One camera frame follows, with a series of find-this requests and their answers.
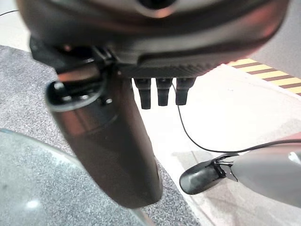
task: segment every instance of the black cylindrical handle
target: black cylindrical handle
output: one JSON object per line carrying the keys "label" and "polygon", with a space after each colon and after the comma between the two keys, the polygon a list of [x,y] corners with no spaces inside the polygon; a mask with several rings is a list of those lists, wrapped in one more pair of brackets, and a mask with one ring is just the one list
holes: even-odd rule
{"label": "black cylindrical handle", "polygon": [[59,102],[52,83],[47,105],[63,135],[94,181],[128,208],[157,202],[162,184],[131,80],[115,78],[100,93]]}

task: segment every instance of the black cable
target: black cable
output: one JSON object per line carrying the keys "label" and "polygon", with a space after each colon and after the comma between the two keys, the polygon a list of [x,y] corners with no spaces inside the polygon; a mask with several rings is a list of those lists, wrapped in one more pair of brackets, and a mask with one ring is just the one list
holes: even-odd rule
{"label": "black cable", "polygon": [[8,13],[18,12],[18,11],[19,11],[18,9],[16,9],[16,10],[11,10],[11,11],[8,11],[8,12],[5,12],[5,13],[0,14],[0,16],[3,16],[3,15],[8,14]]}
{"label": "black cable", "polygon": [[216,150],[211,150],[211,149],[208,149],[208,148],[204,148],[202,147],[201,145],[199,145],[197,142],[195,142],[191,136],[189,136],[186,128],[185,128],[185,125],[184,125],[184,122],[183,122],[183,118],[182,118],[182,114],[181,114],[181,111],[180,111],[180,107],[178,107],[178,112],[179,112],[179,116],[180,116],[180,120],[181,120],[181,124],[182,124],[182,127],[184,129],[184,132],[185,134],[187,135],[187,137],[196,145],[198,146],[199,148],[202,148],[204,149],[205,151],[208,151],[208,152],[215,152],[215,153],[242,153],[242,152],[247,152],[247,151],[251,151],[251,150],[256,150],[256,149],[260,149],[260,148],[264,148],[264,147],[270,147],[270,146],[273,146],[273,145],[279,145],[279,144],[291,144],[291,143],[301,143],[301,139],[290,139],[290,140],[277,140],[277,141],[272,141],[272,142],[268,142],[268,143],[265,143],[265,144],[261,144],[261,145],[256,145],[256,146],[253,146],[253,147],[249,147],[249,148],[246,148],[246,149],[243,149],[243,150],[240,150],[240,151],[233,151],[233,152],[226,152],[226,151],[216,151]]}

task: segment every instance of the glass surface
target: glass surface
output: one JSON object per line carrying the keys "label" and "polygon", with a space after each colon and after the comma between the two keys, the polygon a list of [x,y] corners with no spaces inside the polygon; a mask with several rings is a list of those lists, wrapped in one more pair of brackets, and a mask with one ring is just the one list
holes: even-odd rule
{"label": "glass surface", "polygon": [[113,202],[76,158],[4,129],[0,203],[1,226],[151,225]]}

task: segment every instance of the hazard warning stripe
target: hazard warning stripe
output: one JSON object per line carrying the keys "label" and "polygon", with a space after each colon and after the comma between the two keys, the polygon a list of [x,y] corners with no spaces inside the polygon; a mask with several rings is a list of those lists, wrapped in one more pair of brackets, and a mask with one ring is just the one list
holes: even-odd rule
{"label": "hazard warning stripe", "polygon": [[301,96],[301,79],[271,66],[261,64],[250,58],[231,62],[228,65]]}

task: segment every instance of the gray metal tube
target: gray metal tube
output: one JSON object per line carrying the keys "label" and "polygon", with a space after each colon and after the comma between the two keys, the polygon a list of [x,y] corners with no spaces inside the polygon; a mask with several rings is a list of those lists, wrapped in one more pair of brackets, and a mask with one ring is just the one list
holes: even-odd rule
{"label": "gray metal tube", "polygon": [[301,208],[300,144],[250,151],[236,158],[231,169],[254,192]]}

